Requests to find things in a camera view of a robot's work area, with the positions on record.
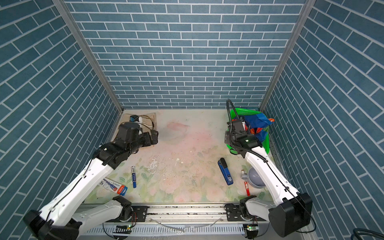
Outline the multicolour shorts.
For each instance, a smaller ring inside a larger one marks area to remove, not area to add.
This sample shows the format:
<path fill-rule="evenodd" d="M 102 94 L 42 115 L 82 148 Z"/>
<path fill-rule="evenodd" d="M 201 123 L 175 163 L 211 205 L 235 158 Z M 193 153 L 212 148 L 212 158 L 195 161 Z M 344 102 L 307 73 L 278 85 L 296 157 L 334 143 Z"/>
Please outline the multicolour shorts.
<path fill-rule="evenodd" d="M 269 127 L 275 122 L 275 119 L 268 119 L 263 113 L 256 115 L 243 116 L 245 121 L 245 130 L 262 143 L 267 138 L 267 131 L 265 128 Z"/>

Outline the beige shorts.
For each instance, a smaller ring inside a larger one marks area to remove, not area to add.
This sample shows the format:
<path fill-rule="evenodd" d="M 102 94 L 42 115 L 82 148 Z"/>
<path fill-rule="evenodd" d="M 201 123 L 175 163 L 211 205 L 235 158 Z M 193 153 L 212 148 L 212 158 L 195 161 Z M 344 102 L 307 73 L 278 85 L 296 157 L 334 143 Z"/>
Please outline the beige shorts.
<path fill-rule="evenodd" d="M 123 114 L 120 123 L 136 123 L 144 132 L 157 129 L 156 114 Z"/>

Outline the green plastic basket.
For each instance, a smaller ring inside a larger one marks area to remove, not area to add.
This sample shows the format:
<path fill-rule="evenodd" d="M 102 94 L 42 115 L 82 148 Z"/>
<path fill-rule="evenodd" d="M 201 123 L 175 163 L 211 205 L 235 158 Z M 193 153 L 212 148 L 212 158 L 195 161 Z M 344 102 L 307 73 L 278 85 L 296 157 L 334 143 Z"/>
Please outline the green plastic basket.
<path fill-rule="evenodd" d="M 267 118 L 259 111 L 230 108 L 227 106 L 230 121 L 225 135 L 225 144 L 232 155 L 244 156 L 247 152 L 240 150 L 262 147 L 270 152 L 269 126 L 275 120 Z"/>

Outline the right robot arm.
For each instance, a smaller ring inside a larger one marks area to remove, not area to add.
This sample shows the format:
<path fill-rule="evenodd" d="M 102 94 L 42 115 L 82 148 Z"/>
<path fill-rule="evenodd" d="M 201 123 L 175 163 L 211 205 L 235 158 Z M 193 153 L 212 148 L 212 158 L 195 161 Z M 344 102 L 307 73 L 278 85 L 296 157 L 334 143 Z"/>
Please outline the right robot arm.
<path fill-rule="evenodd" d="M 269 190 L 272 200 L 264 201 L 257 196 L 240 200 L 240 215 L 245 220 L 262 218 L 280 237 L 291 233 L 303 233 L 311 223 L 313 201 L 309 194 L 300 193 L 270 160 L 261 142 L 244 130 L 229 128 L 225 143 L 241 155 L 259 174 Z"/>

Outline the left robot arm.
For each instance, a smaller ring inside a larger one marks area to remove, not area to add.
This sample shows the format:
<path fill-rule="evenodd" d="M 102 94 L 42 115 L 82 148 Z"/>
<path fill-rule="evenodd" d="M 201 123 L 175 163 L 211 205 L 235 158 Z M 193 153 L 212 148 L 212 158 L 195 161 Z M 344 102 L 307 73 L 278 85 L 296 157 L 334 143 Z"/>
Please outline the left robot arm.
<path fill-rule="evenodd" d="M 158 136 L 156 130 L 143 133 L 140 128 L 130 128 L 118 134 L 113 142 L 100 146 L 80 174 L 57 197 L 40 210 L 26 213 L 23 221 L 32 235 L 38 240 L 75 240 L 109 220 L 131 221 L 134 217 L 132 203 L 122 196 L 85 212 L 76 211 L 106 176 L 140 148 L 156 145 Z"/>

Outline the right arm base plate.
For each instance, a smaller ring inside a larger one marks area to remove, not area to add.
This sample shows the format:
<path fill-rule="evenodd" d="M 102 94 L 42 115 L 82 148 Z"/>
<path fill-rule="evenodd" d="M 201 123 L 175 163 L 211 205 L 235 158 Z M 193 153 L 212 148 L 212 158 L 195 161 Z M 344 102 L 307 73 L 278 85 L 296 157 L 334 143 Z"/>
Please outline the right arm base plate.
<path fill-rule="evenodd" d="M 242 215 L 239 205 L 226 204 L 224 205 L 224 210 L 226 211 L 228 222 L 249 221 L 249 219 L 244 218 Z"/>

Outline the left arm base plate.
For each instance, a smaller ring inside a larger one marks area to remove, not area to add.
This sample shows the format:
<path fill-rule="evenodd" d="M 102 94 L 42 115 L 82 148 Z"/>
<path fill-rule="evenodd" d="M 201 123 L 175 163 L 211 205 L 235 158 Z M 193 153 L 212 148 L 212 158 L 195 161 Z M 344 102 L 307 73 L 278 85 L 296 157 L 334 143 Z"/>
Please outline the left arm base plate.
<path fill-rule="evenodd" d="M 148 206 L 131 206 L 131 212 L 129 214 L 128 222 L 145 222 L 147 218 L 148 209 Z"/>

